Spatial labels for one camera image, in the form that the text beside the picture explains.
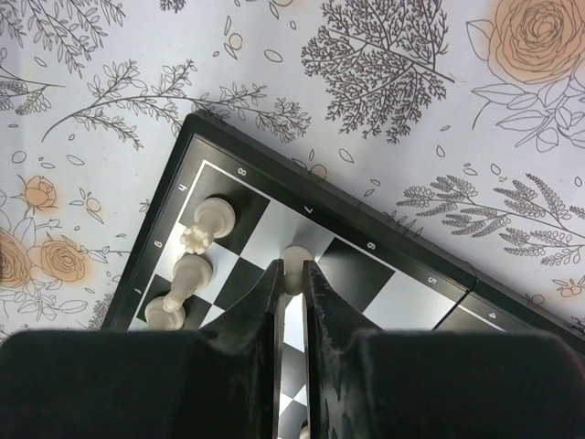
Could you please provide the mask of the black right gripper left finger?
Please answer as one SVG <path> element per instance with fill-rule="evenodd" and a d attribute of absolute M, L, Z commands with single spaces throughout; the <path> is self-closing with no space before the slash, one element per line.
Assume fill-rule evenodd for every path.
<path fill-rule="evenodd" d="M 1 347 L 4 438 L 274 438 L 284 265 L 197 330 L 30 330 Z"/>

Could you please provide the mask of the black white chess board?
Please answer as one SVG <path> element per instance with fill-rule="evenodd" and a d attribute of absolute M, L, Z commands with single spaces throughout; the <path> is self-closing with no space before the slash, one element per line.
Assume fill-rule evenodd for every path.
<path fill-rule="evenodd" d="M 206 198 L 235 209 L 233 231 L 205 258 L 209 285 L 175 312 L 163 309 L 180 242 Z M 562 338 L 584 367 L 584 344 L 485 278 L 401 236 L 353 199 L 305 177 L 270 149 L 220 122 L 190 114 L 176 139 L 154 204 L 137 236 L 106 316 L 118 332 L 197 330 L 244 297 L 282 251 L 302 246 L 335 291 L 386 331 L 543 331 Z M 282 293 L 283 330 L 278 434 L 313 438 L 308 427 L 304 289 Z"/>

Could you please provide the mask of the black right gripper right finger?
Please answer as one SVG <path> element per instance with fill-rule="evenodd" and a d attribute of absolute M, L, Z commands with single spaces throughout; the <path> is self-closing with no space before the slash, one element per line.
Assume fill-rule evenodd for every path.
<path fill-rule="evenodd" d="M 313 438 L 581 438 L 584 367 L 543 331 L 386 331 L 303 266 Z"/>

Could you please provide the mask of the white chess pawn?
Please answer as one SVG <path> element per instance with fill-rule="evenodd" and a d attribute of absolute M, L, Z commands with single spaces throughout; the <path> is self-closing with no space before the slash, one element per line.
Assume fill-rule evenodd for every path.
<path fill-rule="evenodd" d="M 302 246 L 292 245 L 282 251 L 284 263 L 284 292 L 297 296 L 303 291 L 303 264 L 312 261 L 314 256 Z"/>

